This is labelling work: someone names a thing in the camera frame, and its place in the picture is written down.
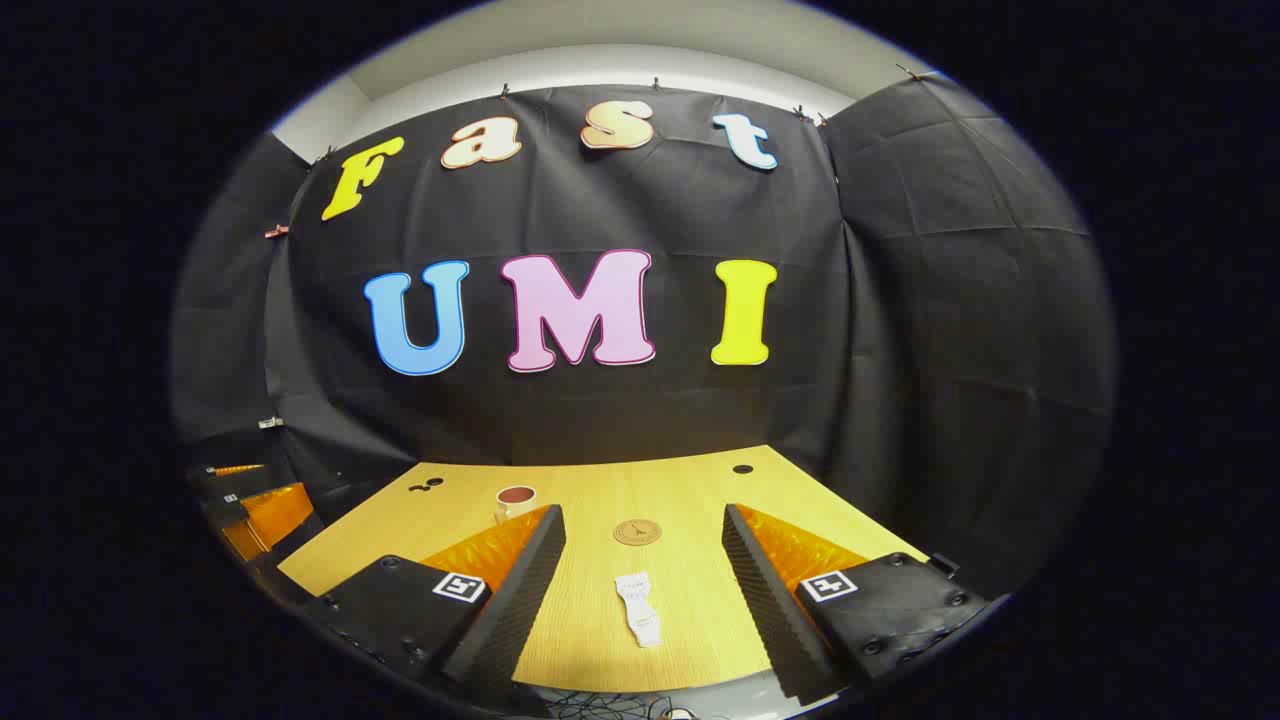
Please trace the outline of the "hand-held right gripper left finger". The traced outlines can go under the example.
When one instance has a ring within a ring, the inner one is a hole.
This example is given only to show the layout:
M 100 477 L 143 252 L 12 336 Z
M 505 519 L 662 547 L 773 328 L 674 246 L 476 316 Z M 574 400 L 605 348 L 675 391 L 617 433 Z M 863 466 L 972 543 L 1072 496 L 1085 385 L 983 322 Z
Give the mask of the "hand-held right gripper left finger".
M 399 683 L 467 701 L 531 701 L 516 680 L 566 544 L 543 506 L 426 562 L 387 555 L 310 600 L 305 616 Z

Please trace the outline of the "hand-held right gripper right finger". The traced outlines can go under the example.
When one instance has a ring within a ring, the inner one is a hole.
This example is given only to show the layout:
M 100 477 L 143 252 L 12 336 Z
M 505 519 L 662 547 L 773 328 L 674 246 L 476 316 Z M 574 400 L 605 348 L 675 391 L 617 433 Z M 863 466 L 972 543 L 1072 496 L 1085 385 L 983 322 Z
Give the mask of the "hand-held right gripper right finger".
M 886 693 L 989 616 L 941 557 L 868 559 L 742 503 L 722 544 L 783 693 Z

